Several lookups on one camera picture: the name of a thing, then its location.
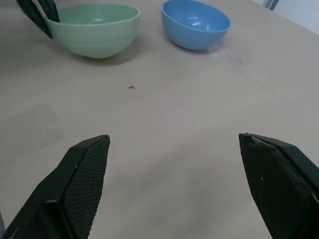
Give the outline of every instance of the tabletop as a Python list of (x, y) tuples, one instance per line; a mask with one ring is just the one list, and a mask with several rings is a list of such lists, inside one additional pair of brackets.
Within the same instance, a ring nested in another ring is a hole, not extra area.
[[(58, 6), (83, 0), (57, 0)], [(167, 40), (160, 0), (107, 59), (72, 54), (0, 3), (0, 209), (10, 224), (67, 149), (111, 136), (91, 239), (270, 239), (238, 134), (297, 145), (316, 165), (319, 38), (251, 0), (206, 0), (232, 28), (209, 51)]]

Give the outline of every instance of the beige table surface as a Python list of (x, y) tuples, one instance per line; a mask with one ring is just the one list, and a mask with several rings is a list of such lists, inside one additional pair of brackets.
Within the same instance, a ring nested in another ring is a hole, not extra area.
[(270, 239), (250, 195), (238, 133), (296, 144), (319, 165), (319, 37), (250, 0), (206, 1), (233, 25), (202, 53), (165, 38), (160, 0), (115, 1), (141, 9), (140, 32), (127, 51), (105, 60), (73, 55), (13, 0), (1, 1), (6, 226), (69, 147), (107, 133), (91, 239)]

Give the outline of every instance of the bowl rim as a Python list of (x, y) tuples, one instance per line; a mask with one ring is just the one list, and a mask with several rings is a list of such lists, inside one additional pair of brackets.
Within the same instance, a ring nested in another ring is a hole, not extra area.
[(75, 5), (70, 5), (70, 6), (63, 6), (63, 7), (59, 7), (59, 9), (63, 9), (63, 8), (72, 8), (75, 6), (92, 6), (92, 5), (113, 5), (113, 6), (127, 6), (127, 7), (131, 7), (134, 8), (138, 11), (138, 14), (134, 17), (131, 17), (129, 19), (125, 19), (125, 20), (120, 20), (120, 21), (112, 21), (112, 22), (108, 22), (108, 23), (97, 23), (97, 24), (74, 24), (74, 23), (63, 23), (63, 22), (56, 22), (56, 21), (52, 21), (50, 20), (46, 15), (44, 16), (46, 21), (52, 23), (52, 24), (56, 24), (56, 25), (63, 25), (63, 26), (74, 26), (74, 27), (83, 27), (83, 26), (106, 26), (106, 25), (113, 25), (113, 24), (118, 24), (118, 23), (122, 23), (122, 22), (128, 22), (128, 21), (132, 21), (135, 20), (136, 18), (140, 17), (141, 15), (141, 11), (134, 6), (131, 5), (127, 5), (127, 4), (113, 4), (113, 3), (91, 3), (91, 4), (75, 4)]
[[(187, 25), (184, 25), (184, 24), (182, 24), (182, 23), (180, 23), (180, 22), (174, 20), (173, 18), (171, 18), (171, 17), (165, 12), (165, 10), (164, 10), (164, 5), (165, 5), (166, 3), (168, 3), (168, 2), (170, 2), (170, 1), (193, 1), (193, 2), (196, 2), (196, 3), (200, 3), (200, 4), (203, 4), (203, 5), (206, 5), (206, 6), (208, 6), (208, 7), (212, 7), (212, 8), (214, 8), (215, 10), (221, 12), (221, 13), (228, 19), (228, 21), (229, 21), (229, 26), (228, 26), (227, 28), (225, 28), (224, 30), (216, 31), (216, 30), (200, 30), (200, 29), (197, 29), (197, 28), (193, 28), (193, 27), (189, 27), (189, 26), (187, 26)], [(207, 33), (207, 32), (210, 32), (210, 33), (216, 32), (216, 33), (218, 33), (218, 32), (228, 31), (228, 30), (230, 29), (230, 27), (231, 27), (231, 21), (230, 21), (229, 17), (228, 17), (223, 11), (221, 11), (220, 9), (218, 9), (218, 8), (212, 6), (212, 5), (209, 5), (209, 4), (206, 4), (206, 3), (204, 3), (204, 2), (197, 1), (197, 0), (167, 0), (167, 1), (165, 1), (165, 2), (162, 4), (162, 6), (161, 6), (161, 11), (162, 11), (162, 13), (164, 13), (164, 15), (165, 15), (167, 18), (169, 18), (171, 21), (173, 21), (173, 22), (175, 22), (175, 23), (177, 23), (177, 24), (179, 24), (179, 25), (182, 25), (182, 26), (184, 26), (184, 27), (186, 27), (186, 28), (188, 28), (188, 29), (192, 29), (192, 30), (194, 30), (194, 31), (206, 32), (206, 33)]]

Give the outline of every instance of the blue bowl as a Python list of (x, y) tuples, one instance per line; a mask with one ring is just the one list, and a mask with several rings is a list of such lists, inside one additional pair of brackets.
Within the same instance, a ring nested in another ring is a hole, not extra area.
[(161, 16), (168, 38), (190, 50), (213, 47), (231, 25), (222, 11), (194, 0), (166, 1), (161, 8)]

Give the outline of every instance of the ceramic bowl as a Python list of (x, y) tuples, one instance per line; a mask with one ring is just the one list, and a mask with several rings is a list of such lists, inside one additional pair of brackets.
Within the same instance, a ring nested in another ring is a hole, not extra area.
[(117, 4), (58, 9), (60, 22), (46, 19), (55, 38), (76, 54), (105, 58), (125, 50), (138, 33), (140, 11)]
[(169, 0), (161, 8), (166, 35), (175, 44), (205, 50), (218, 43), (230, 28), (229, 18), (217, 8), (194, 0)]

